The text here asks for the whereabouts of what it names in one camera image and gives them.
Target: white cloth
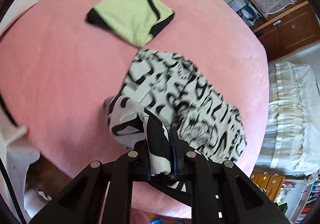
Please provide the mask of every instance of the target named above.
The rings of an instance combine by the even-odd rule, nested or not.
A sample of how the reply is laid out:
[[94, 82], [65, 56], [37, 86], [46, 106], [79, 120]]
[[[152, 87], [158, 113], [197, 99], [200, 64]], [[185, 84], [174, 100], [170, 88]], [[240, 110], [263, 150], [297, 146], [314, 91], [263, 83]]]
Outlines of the white cloth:
[[[39, 159], [40, 152], [24, 137], [26, 132], [26, 127], [13, 125], [0, 107], [0, 157], [7, 170], [22, 213], [28, 222], [30, 217], [24, 209], [26, 175], [29, 165]], [[13, 214], [19, 219], [1, 174], [0, 192]]]
[[312, 69], [289, 62], [269, 66], [270, 100], [257, 171], [309, 175], [320, 168], [320, 97]]
[[46, 204], [39, 199], [38, 193], [30, 189], [24, 195], [24, 207], [30, 218], [33, 218]]
[[0, 22], [0, 36], [36, 3], [38, 3], [38, 0], [14, 0]]

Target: black trim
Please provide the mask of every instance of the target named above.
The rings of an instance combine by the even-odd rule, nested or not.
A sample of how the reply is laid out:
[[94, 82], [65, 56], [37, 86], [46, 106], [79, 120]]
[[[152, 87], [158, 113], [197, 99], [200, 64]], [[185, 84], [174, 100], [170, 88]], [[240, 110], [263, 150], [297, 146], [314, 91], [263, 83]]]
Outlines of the black trim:
[[12, 211], [7, 206], [1, 194], [0, 194], [0, 220], [1, 220], [1, 223], [5, 223], [5, 224], [7, 223], [21, 224], [13, 215]]
[[157, 20], [159, 20], [160, 19], [160, 12], [158, 11], [156, 6], [154, 5], [153, 1], [152, 0], [147, 0], [147, 2], [149, 3], [150, 8], [153, 10], [155, 15], [157, 16]]
[[162, 121], [155, 114], [153, 114], [151, 111], [149, 111], [148, 109], [144, 108], [144, 113], [148, 114], [149, 117], [154, 119], [159, 125], [162, 126], [162, 124], [163, 124]]
[[191, 194], [170, 188], [161, 179], [157, 179], [154, 176], [150, 177], [150, 181], [148, 183], [160, 192], [163, 192], [171, 198], [192, 207]]
[[120, 103], [120, 106], [121, 106], [122, 108], [125, 108], [125, 105], [127, 104], [127, 101], [128, 101], [128, 100], [129, 100], [128, 97], [124, 97], [124, 98], [122, 99], [121, 103]]
[[18, 126], [17, 122], [14, 120], [12, 115], [9, 113], [7, 106], [5, 105], [4, 100], [1, 96], [1, 93], [0, 93], [0, 107], [2, 108], [4, 113], [7, 115], [8, 119], [12, 122], [12, 124], [14, 124], [15, 126]]
[[130, 134], [144, 133], [143, 122], [141, 121], [138, 113], [134, 119], [112, 127], [111, 131], [112, 131], [113, 135], [115, 135], [115, 136], [126, 136], [126, 135], [128, 135], [127, 133], [126, 134], [119, 134], [118, 133], [119, 131], [126, 129], [126, 127], [134, 127], [137, 130], [137, 131], [132, 132]]
[[153, 35], [153, 38], [155, 38], [161, 32], [161, 30], [163, 30], [170, 23], [173, 17], [174, 17], [174, 13], [172, 13], [169, 17], [167, 17], [163, 21], [153, 25], [152, 28], [150, 29], [149, 34]]
[[121, 95], [118, 94], [118, 95], [116, 95], [116, 97], [113, 98], [113, 100], [112, 100], [112, 102], [111, 102], [111, 104], [110, 104], [110, 106], [109, 106], [108, 114], [111, 114], [111, 113], [112, 113], [113, 108], [114, 108], [114, 106], [115, 106], [115, 104], [116, 104], [116, 101], [120, 98], [120, 96], [121, 96]]
[[178, 191], [182, 191], [183, 185], [184, 185], [184, 182], [180, 181], [180, 182], [178, 182], [178, 185], [177, 185], [177, 187], [175, 189], [178, 190]]
[[97, 27], [100, 27], [102, 29], [105, 29], [107, 31], [113, 31], [112, 28], [100, 17], [100, 15], [95, 11], [94, 8], [92, 8], [86, 17], [86, 22], [95, 25]]
[[[20, 208], [20, 205], [19, 205], [19, 202], [18, 202], [18, 199], [16, 197], [16, 194], [14, 192], [14, 189], [13, 189], [13, 186], [12, 186], [12, 183], [10, 181], [10, 178], [9, 178], [9, 175], [8, 175], [8, 172], [7, 170], [5, 169], [4, 167], [4, 164], [2, 162], [2, 160], [0, 159], [0, 173], [2, 174], [3, 176], [3, 179], [4, 179], [4, 183], [7, 185], [7, 188], [8, 188], [8, 191], [9, 191], [9, 194], [10, 194], [10, 197], [11, 197], [11, 200], [12, 200], [12, 204], [17, 212], [17, 215], [20, 219], [20, 222], [22, 224], [27, 224], [24, 216], [23, 216], [23, 213], [22, 213], [22, 210]], [[11, 221], [15, 221], [15, 219], [12, 218], [12, 216], [7, 212], [3, 212], [3, 208], [2, 208], [2, 214], [1, 215], [4, 215], [6, 216], [8, 219], [11, 219]]]

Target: pillow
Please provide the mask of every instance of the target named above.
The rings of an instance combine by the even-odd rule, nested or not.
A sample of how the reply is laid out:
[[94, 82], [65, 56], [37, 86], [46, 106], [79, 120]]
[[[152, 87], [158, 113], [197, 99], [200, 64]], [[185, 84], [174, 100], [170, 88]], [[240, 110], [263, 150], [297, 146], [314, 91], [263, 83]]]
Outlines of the pillow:
[[14, 0], [0, 22], [0, 36], [15, 22], [23, 13], [35, 5], [38, 0]]

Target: black cable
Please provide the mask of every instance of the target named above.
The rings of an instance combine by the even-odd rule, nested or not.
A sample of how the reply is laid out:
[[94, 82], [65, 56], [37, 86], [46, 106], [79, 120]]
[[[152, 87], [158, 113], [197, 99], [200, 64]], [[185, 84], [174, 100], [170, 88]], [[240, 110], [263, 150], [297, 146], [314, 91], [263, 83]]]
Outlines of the black cable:
[[0, 108], [2, 108], [4, 113], [7, 115], [8, 119], [12, 122], [12, 124], [14, 124], [15, 126], [18, 126], [16, 121], [14, 120], [14, 118], [12, 117], [10, 112], [8, 111], [8, 108], [4, 103], [4, 100], [3, 100], [2, 96], [1, 96], [1, 93], [0, 93]]
[[0, 220], [4, 224], [20, 224], [19, 220], [13, 215], [2, 195], [0, 194]]
[[14, 206], [17, 214], [18, 214], [18, 217], [19, 217], [19, 219], [20, 219], [20, 222], [21, 222], [22, 224], [27, 224], [27, 222], [26, 222], [26, 220], [25, 220], [25, 218], [24, 218], [24, 216], [23, 216], [23, 213], [22, 213], [22, 211], [21, 211], [21, 208], [20, 208], [20, 206], [19, 206], [19, 203], [18, 203], [16, 194], [15, 194], [15, 192], [14, 192], [14, 190], [13, 190], [13, 187], [12, 187], [10, 178], [9, 178], [9, 176], [8, 176], [7, 170], [5, 169], [1, 158], [0, 158], [0, 172], [1, 172], [2, 176], [3, 176], [3, 178], [4, 178], [5, 184], [7, 185], [9, 194], [10, 194], [10, 196], [11, 196], [11, 200], [12, 200], [12, 202], [13, 202], [13, 206]]

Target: black and white patterned fabric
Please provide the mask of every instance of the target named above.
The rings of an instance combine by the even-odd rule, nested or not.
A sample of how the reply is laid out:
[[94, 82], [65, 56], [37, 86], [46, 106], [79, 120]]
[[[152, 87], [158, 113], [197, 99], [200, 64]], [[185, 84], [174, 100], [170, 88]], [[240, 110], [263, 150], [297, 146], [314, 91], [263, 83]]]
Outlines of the black and white patterned fabric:
[[224, 101], [197, 66], [179, 54], [141, 49], [121, 95], [139, 102], [214, 162], [236, 161], [246, 146], [238, 108]]
[[[172, 176], [172, 126], [179, 139], [214, 162], [236, 161], [246, 146], [239, 110], [178, 54], [141, 49], [120, 94], [104, 105], [110, 133], [120, 144], [132, 149], [137, 141], [147, 140], [152, 175]], [[168, 186], [186, 191], [185, 183]]]
[[169, 175], [169, 134], [162, 122], [142, 105], [122, 95], [106, 99], [104, 107], [114, 139], [130, 149], [137, 141], [146, 139], [151, 175]]

